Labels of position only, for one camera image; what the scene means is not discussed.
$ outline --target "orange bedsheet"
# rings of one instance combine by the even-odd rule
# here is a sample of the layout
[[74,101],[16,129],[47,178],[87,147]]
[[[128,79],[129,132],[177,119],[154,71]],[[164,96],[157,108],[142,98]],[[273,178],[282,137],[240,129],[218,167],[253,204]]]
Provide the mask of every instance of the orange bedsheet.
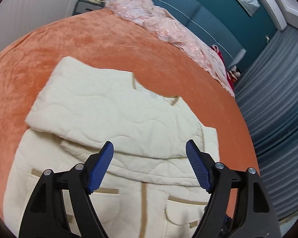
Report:
[[[147,89],[179,95],[218,133],[228,167],[258,169],[253,144],[234,98],[175,46],[103,9],[43,26],[0,53],[0,217],[3,195],[24,123],[56,64],[65,56],[97,68],[134,72]],[[234,203],[229,204],[229,213]]]

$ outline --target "curtain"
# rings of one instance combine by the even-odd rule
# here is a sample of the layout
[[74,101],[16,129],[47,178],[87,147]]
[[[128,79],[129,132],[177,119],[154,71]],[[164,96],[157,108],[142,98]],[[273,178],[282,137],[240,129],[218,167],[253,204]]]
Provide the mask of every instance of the curtain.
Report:
[[281,220],[298,210],[298,29],[277,32],[235,91]]

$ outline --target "white door panel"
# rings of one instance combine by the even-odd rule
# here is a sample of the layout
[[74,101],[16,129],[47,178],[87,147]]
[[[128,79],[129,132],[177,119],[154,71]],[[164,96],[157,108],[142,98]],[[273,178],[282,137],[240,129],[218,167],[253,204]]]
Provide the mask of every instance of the white door panel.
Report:
[[73,14],[77,0],[3,0],[0,51],[23,35]]

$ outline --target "gray nightstand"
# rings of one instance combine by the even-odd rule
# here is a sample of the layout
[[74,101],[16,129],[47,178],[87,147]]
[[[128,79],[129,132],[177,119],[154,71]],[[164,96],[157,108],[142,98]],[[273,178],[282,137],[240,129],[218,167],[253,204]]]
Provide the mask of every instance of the gray nightstand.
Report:
[[85,12],[91,12],[91,11],[95,11],[95,10],[100,10],[102,8],[104,8],[104,4],[94,4],[91,3],[87,0],[78,0],[75,8],[74,8],[74,12],[73,12],[73,16],[74,15],[78,15],[78,14],[82,14]]

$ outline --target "gray curtain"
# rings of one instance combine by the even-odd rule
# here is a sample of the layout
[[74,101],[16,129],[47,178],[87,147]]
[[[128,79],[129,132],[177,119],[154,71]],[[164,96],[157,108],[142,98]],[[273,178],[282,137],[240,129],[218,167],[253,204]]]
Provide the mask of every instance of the gray curtain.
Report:
[[236,85],[279,219],[298,210],[298,29],[277,32]]

